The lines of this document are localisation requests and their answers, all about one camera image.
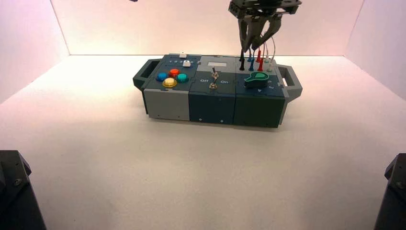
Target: display screen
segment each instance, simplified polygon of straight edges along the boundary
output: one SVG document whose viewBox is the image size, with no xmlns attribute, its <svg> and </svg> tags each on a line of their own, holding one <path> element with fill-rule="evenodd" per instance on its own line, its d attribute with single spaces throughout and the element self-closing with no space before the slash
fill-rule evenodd
<svg viewBox="0 0 406 230">
<path fill-rule="evenodd" d="M 226 67 L 227 63 L 225 62 L 209 62 L 207 64 L 208 66 L 221 66 L 221 67 Z"/>
</svg>

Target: carrying handle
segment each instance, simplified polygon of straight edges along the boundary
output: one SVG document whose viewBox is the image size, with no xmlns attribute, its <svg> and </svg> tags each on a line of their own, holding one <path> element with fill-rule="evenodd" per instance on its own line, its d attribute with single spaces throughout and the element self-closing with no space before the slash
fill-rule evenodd
<svg viewBox="0 0 406 230">
<path fill-rule="evenodd" d="M 161 60 L 162 59 L 149 59 L 133 77 L 134 86 L 142 91 L 143 84 L 148 80 L 149 75 L 151 75 Z"/>
<path fill-rule="evenodd" d="M 277 67 L 282 78 L 286 81 L 287 86 L 285 88 L 289 94 L 288 101 L 291 102 L 302 94 L 303 87 L 291 66 L 277 65 Z"/>
</svg>

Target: white button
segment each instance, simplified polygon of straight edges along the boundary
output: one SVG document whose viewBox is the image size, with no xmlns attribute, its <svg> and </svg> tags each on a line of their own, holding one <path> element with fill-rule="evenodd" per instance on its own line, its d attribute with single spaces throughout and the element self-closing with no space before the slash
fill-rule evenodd
<svg viewBox="0 0 406 230">
<path fill-rule="evenodd" d="M 190 63 L 190 61 L 183 61 L 183 67 L 190 67 L 191 66 L 191 63 Z"/>
</svg>

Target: white table surface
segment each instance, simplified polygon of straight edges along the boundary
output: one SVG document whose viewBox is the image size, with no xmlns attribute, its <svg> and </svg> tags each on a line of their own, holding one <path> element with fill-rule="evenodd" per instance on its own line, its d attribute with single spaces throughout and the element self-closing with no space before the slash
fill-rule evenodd
<svg viewBox="0 0 406 230">
<path fill-rule="evenodd" d="M 344 57 L 277 57 L 304 88 L 278 129 L 155 120 L 149 58 L 70 56 L 0 105 L 48 229 L 372 229 L 406 101 Z"/>
</svg>

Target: white backdrop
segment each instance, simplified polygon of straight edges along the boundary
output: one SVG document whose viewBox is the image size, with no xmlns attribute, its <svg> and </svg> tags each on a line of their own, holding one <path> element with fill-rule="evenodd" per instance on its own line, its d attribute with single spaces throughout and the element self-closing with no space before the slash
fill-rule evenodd
<svg viewBox="0 0 406 230">
<path fill-rule="evenodd" d="M 406 1 L 365 0 L 346 57 L 406 99 Z"/>
<path fill-rule="evenodd" d="M 71 54 L 239 54 L 229 0 L 52 0 Z M 344 55 L 362 0 L 303 0 L 277 55 Z"/>
<path fill-rule="evenodd" d="M 49 0 L 0 0 L 0 103 L 66 56 Z"/>
</svg>

